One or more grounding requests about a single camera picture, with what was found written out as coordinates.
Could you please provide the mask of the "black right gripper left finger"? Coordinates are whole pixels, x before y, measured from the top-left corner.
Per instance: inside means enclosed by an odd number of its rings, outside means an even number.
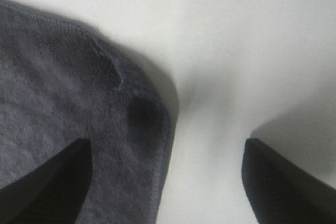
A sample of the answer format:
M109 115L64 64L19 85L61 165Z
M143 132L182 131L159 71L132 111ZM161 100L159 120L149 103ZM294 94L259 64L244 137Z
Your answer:
M75 223L91 179L91 142L77 139L1 189L1 223Z

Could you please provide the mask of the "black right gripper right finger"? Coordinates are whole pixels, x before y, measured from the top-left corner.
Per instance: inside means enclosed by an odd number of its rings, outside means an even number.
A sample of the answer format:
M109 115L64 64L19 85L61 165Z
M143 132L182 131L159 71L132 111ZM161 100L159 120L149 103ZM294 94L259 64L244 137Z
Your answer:
M335 189L259 139L246 140L241 172L258 223L335 223Z

